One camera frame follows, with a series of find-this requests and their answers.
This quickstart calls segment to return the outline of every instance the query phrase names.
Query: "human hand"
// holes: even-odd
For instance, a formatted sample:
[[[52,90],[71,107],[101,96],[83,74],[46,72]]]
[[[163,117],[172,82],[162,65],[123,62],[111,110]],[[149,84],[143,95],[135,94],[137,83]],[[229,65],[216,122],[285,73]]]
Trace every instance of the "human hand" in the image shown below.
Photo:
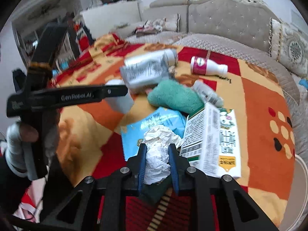
[[[60,114],[56,110],[43,113],[43,152],[49,162],[59,142],[59,120]],[[38,136],[39,134],[36,129],[22,122],[16,122],[7,129],[5,158],[11,171],[19,177],[27,177],[27,168],[22,148],[23,142],[36,142],[39,138]]]

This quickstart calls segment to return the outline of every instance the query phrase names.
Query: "metal screw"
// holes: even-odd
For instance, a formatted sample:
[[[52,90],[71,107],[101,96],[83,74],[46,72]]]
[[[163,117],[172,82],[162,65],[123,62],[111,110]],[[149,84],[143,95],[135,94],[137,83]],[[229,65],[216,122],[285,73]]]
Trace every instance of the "metal screw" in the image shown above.
[[[126,173],[129,172],[129,168],[128,168],[128,167],[123,167],[123,168],[120,169],[120,172],[121,172],[122,174],[126,174]]]
[[[232,181],[232,176],[230,175],[224,175],[222,178],[227,182]]]
[[[194,172],[196,172],[197,170],[196,170],[196,168],[195,167],[188,167],[187,168],[187,172],[189,172],[189,173],[194,173]]]
[[[84,178],[85,183],[92,183],[94,181],[94,178],[92,176],[87,176]]]

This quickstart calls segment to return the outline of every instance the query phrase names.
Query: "white cabinet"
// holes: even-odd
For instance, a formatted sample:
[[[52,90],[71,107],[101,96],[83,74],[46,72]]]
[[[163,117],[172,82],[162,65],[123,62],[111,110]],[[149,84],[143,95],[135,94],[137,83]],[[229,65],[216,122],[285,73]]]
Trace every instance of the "white cabinet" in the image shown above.
[[[88,27],[93,38],[99,38],[109,33],[115,25],[120,23],[135,23],[141,21],[137,1],[118,2],[98,6],[82,11],[76,18]]]

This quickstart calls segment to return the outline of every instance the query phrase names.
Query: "green plush object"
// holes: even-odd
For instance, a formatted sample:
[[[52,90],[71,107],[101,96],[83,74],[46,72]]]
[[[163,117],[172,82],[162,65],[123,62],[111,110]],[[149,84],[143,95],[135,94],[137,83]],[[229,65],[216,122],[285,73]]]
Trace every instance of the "green plush object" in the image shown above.
[[[174,80],[163,80],[147,96],[156,107],[165,107],[191,114],[204,105],[197,93]]]

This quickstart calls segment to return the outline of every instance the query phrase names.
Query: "checkered blanket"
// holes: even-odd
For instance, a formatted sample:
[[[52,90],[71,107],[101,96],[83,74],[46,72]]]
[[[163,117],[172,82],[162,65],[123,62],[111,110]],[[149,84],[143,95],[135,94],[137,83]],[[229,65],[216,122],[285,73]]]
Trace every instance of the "checkered blanket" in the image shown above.
[[[276,226],[283,218],[292,184],[295,146],[290,114],[276,77],[254,65],[206,50],[164,44],[128,45],[115,35],[95,43],[80,60],[54,80],[54,86],[102,84],[119,79],[124,58],[165,48],[179,55],[177,79],[191,86],[201,79],[223,99],[224,107],[235,110],[241,147],[241,174],[237,182],[249,193]],[[228,65],[226,79],[190,74],[192,56],[209,57]],[[145,95],[133,96],[126,114],[99,103],[66,107],[61,112],[60,144],[57,155],[64,173],[77,185],[85,176],[101,178],[125,165],[120,126],[137,122],[156,110]],[[188,225],[188,198],[167,191],[160,204],[149,207],[136,199],[127,201],[127,230],[173,230]]]

